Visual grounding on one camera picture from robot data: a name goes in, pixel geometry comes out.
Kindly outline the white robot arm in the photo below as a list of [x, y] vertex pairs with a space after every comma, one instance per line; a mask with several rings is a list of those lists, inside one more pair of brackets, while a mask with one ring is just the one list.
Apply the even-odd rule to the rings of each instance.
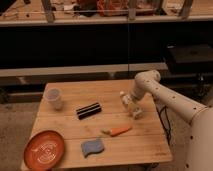
[[208, 107], [160, 84], [157, 70], [137, 73], [128, 93], [133, 102], [151, 93], [191, 126], [185, 171], [213, 171], [213, 107]]

